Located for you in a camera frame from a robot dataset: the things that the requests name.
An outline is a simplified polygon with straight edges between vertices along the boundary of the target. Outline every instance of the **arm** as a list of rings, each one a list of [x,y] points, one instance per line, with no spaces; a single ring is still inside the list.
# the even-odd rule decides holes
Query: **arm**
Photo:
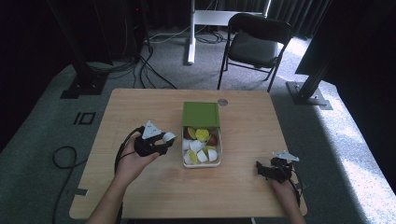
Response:
[[[153,153],[147,157],[140,157],[137,153],[134,153],[135,138],[136,135],[132,136],[123,150],[121,157],[128,155],[120,160],[116,175],[87,223],[115,223],[128,186],[142,173],[147,165],[160,156],[159,153]]]
[[[305,219],[300,211],[294,194],[293,186],[289,181],[279,184],[276,180],[270,180],[275,196],[279,200],[291,224],[305,224]]]

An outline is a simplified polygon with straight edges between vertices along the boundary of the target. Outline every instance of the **chair backrest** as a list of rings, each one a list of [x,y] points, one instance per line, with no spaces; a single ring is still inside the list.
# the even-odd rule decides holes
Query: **chair backrest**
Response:
[[[287,22],[274,21],[248,13],[237,13],[232,16],[228,27],[236,32],[243,31],[256,38],[275,41],[283,45],[288,45],[293,38],[292,28]]]

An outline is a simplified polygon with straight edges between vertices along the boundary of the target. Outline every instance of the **food container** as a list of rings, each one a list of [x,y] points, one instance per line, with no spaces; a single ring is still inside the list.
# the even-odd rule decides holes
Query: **food container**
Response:
[[[186,168],[220,165],[222,154],[217,103],[185,102],[182,121],[182,161]]]

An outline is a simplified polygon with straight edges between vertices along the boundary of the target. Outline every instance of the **human hand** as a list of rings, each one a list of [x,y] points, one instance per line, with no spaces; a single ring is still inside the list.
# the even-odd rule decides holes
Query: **human hand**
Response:
[[[280,184],[274,179],[271,179],[270,182],[277,200],[290,218],[290,223],[305,223],[291,183],[285,181]]]
[[[139,154],[134,151],[134,140],[138,136],[139,135],[133,135],[129,139],[125,149],[120,155],[121,159],[114,177],[114,179],[125,188],[142,173],[147,165],[160,156],[160,153],[156,152],[147,157],[140,157]]]

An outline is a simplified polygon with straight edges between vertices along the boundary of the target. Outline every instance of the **black chair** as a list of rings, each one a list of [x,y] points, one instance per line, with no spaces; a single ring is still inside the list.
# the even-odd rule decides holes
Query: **black chair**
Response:
[[[292,28],[284,21],[273,21],[247,13],[237,13],[232,16],[228,22],[228,37],[221,64],[218,90],[223,72],[228,70],[228,64],[233,64],[268,74],[264,81],[273,74],[267,89],[269,92],[283,52],[292,38]],[[283,45],[280,52],[278,52],[278,43]]]

